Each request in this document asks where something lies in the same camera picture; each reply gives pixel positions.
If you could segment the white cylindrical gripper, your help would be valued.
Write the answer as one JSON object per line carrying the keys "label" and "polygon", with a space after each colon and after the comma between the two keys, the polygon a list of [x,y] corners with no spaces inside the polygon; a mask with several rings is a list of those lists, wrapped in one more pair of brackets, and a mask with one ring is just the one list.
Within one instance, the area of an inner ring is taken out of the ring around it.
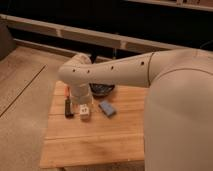
{"label": "white cylindrical gripper", "polygon": [[71,99],[74,104],[87,104],[92,100],[91,90],[88,84],[71,85]]}

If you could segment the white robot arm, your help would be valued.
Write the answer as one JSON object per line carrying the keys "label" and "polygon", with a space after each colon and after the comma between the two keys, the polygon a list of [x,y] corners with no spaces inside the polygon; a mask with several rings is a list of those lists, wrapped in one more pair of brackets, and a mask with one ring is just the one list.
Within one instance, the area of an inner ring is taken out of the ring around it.
{"label": "white robot arm", "polygon": [[77,54],[58,74],[78,103],[90,99],[90,83],[147,87],[145,171],[213,171],[213,52],[175,49],[95,64]]}

